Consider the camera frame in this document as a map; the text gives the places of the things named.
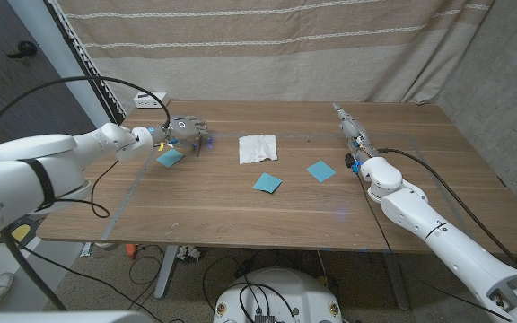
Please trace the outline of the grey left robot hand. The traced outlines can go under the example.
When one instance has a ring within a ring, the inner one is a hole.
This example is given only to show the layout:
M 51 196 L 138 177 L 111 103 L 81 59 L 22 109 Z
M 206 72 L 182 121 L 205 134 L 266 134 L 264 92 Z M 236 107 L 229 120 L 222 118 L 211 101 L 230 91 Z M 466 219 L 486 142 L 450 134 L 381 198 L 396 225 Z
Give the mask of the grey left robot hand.
M 164 134 L 166 144 L 177 146 L 197 144 L 210 136 L 206 122 L 195 116 L 172 117 Z

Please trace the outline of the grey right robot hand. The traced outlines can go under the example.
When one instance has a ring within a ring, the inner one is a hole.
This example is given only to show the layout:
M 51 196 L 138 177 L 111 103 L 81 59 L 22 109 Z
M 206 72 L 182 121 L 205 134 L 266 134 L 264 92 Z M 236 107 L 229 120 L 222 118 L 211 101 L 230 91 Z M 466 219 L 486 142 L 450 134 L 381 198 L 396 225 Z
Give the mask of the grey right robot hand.
M 347 113 L 338 103 L 332 105 L 340 120 L 339 127 L 347 140 L 347 147 L 360 163 L 378 157 L 378 151 L 372 146 L 364 126 Z

